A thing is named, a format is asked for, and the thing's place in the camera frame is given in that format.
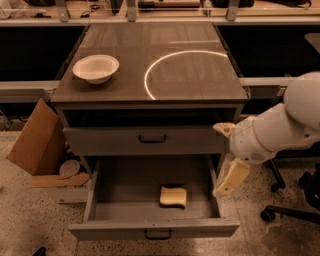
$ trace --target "cabinet top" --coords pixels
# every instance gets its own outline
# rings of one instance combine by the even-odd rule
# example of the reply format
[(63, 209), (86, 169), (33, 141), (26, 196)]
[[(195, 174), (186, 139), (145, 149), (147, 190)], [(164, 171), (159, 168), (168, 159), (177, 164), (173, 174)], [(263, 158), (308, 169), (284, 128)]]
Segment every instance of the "cabinet top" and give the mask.
[[(115, 57), (120, 68), (104, 84), (75, 77), (89, 55)], [(210, 22), (92, 24), (52, 102), (243, 102), (246, 93)]]

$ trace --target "concrete floor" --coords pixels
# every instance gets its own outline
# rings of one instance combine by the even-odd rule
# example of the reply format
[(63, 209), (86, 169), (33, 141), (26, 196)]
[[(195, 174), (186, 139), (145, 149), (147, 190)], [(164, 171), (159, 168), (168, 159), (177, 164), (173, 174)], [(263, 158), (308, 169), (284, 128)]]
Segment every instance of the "concrete floor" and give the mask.
[(285, 190), (272, 193), (274, 182), (265, 166), (252, 168), (245, 182), (223, 198), (225, 216), (240, 220), (230, 238), (167, 241), (78, 242), (68, 231), (81, 223), (84, 204), (56, 204), (41, 189), (30, 189), (30, 175), (6, 159), (20, 132), (0, 132), (0, 255), (32, 255), (47, 248), (47, 255), (320, 255), (320, 225), (277, 214), (266, 224), (260, 212), (267, 204), (316, 212), (304, 202), (297, 180), (314, 171), (312, 161), (280, 161)]

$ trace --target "cabinet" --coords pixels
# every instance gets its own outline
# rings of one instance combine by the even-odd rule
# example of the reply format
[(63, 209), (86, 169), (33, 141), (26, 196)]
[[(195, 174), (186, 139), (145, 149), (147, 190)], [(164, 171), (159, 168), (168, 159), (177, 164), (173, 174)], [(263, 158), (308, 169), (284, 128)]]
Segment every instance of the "cabinet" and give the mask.
[[(120, 62), (105, 84), (72, 74), (91, 54)], [(70, 231), (80, 240), (231, 236), (239, 222), (212, 195), (228, 142), (212, 125), (237, 120), (246, 100), (210, 22), (92, 24), (52, 99), (92, 176), (84, 222)], [(159, 204), (161, 186), (173, 184), (187, 190), (184, 209)]]

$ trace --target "white bowl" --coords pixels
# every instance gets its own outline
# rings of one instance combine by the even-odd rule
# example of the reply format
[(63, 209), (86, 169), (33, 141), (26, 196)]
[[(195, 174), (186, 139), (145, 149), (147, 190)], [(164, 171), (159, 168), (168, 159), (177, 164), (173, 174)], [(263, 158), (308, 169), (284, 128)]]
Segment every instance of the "white bowl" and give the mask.
[(108, 81), (118, 68), (118, 60), (111, 56), (91, 55), (73, 66), (73, 74), (91, 84), (101, 84)]

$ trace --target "sponge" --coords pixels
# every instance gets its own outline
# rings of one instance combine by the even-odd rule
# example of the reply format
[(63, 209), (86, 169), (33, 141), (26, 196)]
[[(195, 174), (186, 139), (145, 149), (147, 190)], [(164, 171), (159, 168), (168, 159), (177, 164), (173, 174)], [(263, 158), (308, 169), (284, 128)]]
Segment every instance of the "sponge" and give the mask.
[(166, 188), (161, 187), (160, 204), (164, 206), (182, 206), (187, 205), (187, 190), (184, 188)]

